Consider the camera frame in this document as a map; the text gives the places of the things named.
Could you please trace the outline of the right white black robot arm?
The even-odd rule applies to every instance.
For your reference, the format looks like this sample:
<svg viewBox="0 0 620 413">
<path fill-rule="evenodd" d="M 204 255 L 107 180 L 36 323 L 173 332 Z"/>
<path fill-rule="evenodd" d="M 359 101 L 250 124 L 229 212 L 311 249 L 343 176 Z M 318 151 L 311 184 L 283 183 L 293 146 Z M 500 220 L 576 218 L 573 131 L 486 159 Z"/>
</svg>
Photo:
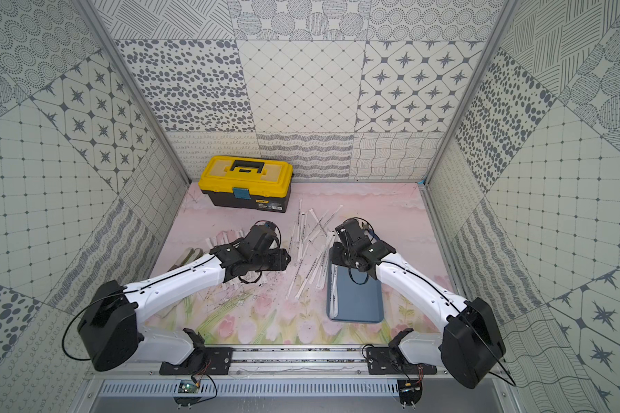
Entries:
<svg viewBox="0 0 620 413">
<path fill-rule="evenodd" d="M 485 300 L 468 300 L 441 287 L 413 268 L 358 217 L 338 225 L 335 233 L 338 241 L 332 246 L 332 263 L 391 287 L 439 331 L 439 338 L 433 341 L 416 331 L 400 333 L 391 340 L 406 363 L 442 367 L 468 389 L 502 366 L 506 347 L 494 311 Z"/>
</svg>

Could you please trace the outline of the blue plastic storage tray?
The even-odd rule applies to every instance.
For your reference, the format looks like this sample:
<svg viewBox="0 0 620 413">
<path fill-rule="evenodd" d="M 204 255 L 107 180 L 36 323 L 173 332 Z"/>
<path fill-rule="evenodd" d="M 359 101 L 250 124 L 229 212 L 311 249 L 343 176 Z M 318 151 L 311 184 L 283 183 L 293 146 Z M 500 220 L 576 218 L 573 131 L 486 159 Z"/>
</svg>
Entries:
<svg viewBox="0 0 620 413">
<path fill-rule="evenodd" d="M 327 316 L 340 323 L 378 324 L 384 319 L 382 284 L 366 273 L 338 267 L 338 314 L 329 318 L 332 267 L 327 272 Z"/>
</svg>

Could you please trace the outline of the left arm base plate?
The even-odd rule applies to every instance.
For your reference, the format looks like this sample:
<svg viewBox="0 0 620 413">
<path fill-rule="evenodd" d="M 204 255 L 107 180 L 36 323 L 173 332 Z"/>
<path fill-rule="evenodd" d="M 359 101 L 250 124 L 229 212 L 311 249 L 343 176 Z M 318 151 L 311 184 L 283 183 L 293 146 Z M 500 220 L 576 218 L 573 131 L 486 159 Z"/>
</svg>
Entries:
<svg viewBox="0 0 620 413">
<path fill-rule="evenodd" d="M 228 375 L 232 364 L 234 348 L 210 347 L 195 349 L 190 356 L 179 365 L 163 362 L 159 369 L 162 376 L 199 375 Z"/>
</svg>

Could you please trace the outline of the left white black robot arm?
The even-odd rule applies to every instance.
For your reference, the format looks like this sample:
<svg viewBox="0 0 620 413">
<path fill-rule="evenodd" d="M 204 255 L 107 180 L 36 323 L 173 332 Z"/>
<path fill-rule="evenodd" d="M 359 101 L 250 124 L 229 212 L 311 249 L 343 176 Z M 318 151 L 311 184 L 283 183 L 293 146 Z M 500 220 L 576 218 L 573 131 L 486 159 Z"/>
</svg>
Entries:
<svg viewBox="0 0 620 413">
<path fill-rule="evenodd" d="M 146 320 L 201 290 L 242 280 L 250 272 L 283 272 L 290 262 L 277 226 L 262 221 L 244 237 L 163 275 L 125 286 L 115 280 L 101 285 L 81 313 L 77 333 L 98 372 L 127 362 L 158 362 L 163 374 L 198 374 L 209 364 L 202 336 L 188 328 L 147 327 Z"/>
</svg>

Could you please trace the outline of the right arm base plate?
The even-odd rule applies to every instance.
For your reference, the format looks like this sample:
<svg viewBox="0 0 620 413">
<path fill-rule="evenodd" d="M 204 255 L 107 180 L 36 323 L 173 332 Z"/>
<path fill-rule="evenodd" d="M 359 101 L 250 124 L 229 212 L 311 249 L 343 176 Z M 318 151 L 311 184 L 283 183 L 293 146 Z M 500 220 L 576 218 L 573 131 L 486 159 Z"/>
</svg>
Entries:
<svg viewBox="0 0 620 413">
<path fill-rule="evenodd" d="M 409 376 L 424 374 L 436 374 L 437 367 L 427 364 L 412 364 L 397 350 L 384 346 L 365 344 L 361 348 L 361 354 L 368 364 L 370 375 L 406 374 Z"/>
</svg>

